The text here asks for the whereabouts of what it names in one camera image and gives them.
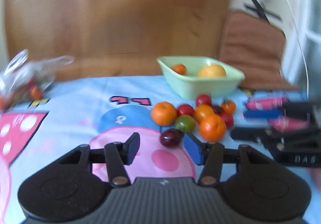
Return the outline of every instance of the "red cherry tomato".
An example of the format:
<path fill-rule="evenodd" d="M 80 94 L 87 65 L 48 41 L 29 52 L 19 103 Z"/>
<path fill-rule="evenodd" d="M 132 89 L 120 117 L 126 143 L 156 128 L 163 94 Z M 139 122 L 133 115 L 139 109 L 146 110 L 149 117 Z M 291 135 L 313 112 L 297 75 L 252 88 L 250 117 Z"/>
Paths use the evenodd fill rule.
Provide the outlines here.
<path fill-rule="evenodd" d="M 177 107 L 177 116 L 181 115 L 189 115 L 189 116 L 194 116 L 194 108 L 190 106 L 189 104 L 181 104 Z"/>
<path fill-rule="evenodd" d="M 231 128 L 234 126 L 234 118 L 232 114 L 229 114 L 227 112 L 223 112 L 220 114 L 220 117 L 225 122 L 226 128 Z"/>
<path fill-rule="evenodd" d="M 212 106 L 212 99 L 211 96 L 207 94 L 200 94 L 196 97 L 196 106 L 199 106 L 200 104 L 207 104 L 209 106 Z"/>
<path fill-rule="evenodd" d="M 0 111 L 3 111 L 7 108 L 8 104 L 7 102 L 5 101 L 5 99 L 0 96 Z"/>

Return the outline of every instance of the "light green plastic tray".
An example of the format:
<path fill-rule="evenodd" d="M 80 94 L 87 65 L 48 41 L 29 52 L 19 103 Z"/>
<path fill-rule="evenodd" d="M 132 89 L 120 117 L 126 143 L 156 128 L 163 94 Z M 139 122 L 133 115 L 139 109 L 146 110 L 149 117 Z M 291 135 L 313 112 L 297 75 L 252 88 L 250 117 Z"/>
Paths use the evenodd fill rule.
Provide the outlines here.
<path fill-rule="evenodd" d="M 212 98 L 233 92 L 245 79 L 244 73 L 223 62 L 203 56 L 163 56 L 157 58 L 166 82 L 183 99 L 192 100 L 201 93 Z M 171 67 L 182 63 L 187 68 L 186 75 L 179 75 Z M 204 65 L 220 64 L 226 70 L 226 76 L 218 78 L 199 78 L 197 73 Z"/>

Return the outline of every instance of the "wooden surface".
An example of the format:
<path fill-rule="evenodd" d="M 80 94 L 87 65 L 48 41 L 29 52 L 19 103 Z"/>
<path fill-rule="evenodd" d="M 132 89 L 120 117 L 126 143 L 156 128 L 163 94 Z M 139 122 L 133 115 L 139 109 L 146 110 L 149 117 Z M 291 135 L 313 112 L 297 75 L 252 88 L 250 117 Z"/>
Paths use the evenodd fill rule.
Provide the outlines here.
<path fill-rule="evenodd" d="M 230 0 L 5 0 L 9 56 L 69 54 L 59 79 L 159 74 L 164 55 L 218 56 Z"/>

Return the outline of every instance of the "brown cushion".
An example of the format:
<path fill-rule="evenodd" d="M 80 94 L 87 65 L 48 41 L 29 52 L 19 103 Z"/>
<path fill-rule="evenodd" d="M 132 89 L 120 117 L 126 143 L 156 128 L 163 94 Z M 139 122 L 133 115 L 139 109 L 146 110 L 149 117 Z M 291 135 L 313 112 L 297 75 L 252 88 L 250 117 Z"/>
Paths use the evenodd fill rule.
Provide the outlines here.
<path fill-rule="evenodd" d="M 280 75 L 284 33 L 242 11 L 230 12 L 224 24 L 219 60 L 245 74 L 240 87 L 253 90 L 298 90 Z"/>

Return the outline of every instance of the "pink pig face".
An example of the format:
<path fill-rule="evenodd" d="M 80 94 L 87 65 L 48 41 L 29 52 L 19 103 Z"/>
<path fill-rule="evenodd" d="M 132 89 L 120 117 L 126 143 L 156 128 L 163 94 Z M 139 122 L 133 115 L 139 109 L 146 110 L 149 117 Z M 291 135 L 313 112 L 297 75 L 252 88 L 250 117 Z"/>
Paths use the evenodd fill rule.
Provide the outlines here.
<path fill-rule="evenodd" d="M 116 127 L 107 130 L 90 142 L 91 149 L 103 148 L 111 142 L 125 142 L 134 132 L 140 134 L 140 148 L 129 166 L 125 166 L 131 182 L 136 177 L 193 177 L 195 178 L 195 167 L 181 147 L 166 148 L 159 143 L 160 133 L 143 127 Z M 106 166 L 94 164 L 93 173 L 103 181 L 108 181 Z"/>

